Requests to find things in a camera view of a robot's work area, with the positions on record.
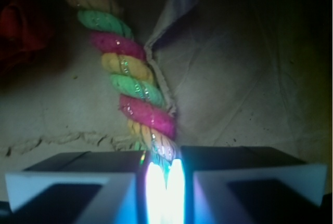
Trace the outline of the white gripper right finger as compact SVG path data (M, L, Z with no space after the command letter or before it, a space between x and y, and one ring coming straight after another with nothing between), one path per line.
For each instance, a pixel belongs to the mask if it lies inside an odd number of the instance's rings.
M327 166L270 147L181 147L186 223L326 223Z

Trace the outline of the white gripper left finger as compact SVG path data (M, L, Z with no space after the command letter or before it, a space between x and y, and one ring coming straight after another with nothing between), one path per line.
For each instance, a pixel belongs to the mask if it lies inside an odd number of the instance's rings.
M5 175L5 223L143 223L144 151L60 153Z

